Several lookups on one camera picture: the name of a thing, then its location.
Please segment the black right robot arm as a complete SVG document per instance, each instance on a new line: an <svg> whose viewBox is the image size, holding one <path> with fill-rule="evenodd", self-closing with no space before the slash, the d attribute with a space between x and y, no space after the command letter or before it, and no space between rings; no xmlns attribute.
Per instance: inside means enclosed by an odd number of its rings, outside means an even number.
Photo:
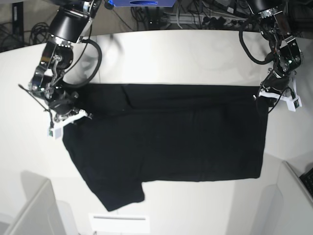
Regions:
<svg viewBox="0 0 313 235"><path fill-rule="evenodd" d="M100 46L86 32L91 32L92 22L101 5L100 0L55 0L60 8L52 20L48 33L49 39L43 50L40 62L26 91L34 99L42 99L48 108L49 130L55 131L82 117L86 111L75 107L78 98L76 89L87 85L98 72L102 62ZM63 81L76 63L73 62L72 44L92 45L98 52L98 61L92 74L83 82L70 84Z"/></svg>

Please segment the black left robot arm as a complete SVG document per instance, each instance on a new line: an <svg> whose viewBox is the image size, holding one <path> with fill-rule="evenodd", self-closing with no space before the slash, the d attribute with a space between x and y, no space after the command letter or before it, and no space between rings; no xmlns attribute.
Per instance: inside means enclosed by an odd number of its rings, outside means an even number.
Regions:
<svg viewBox="0 0 313 235"><path fill-rule="evenodd" d="M250 58L258 65L273 63L273 68L260 83L259 96L266 93L282 96L290 93L289 100L295 108L301 106L300 97L296 93L295 70L302 64L302 52L284 13L281 0L248 0L250 17L239 29L240 44ZM244 29L252 23L259 26L263 38L268 41L270 53L264 60L258 60L250 53L244 42Z"/></svg>

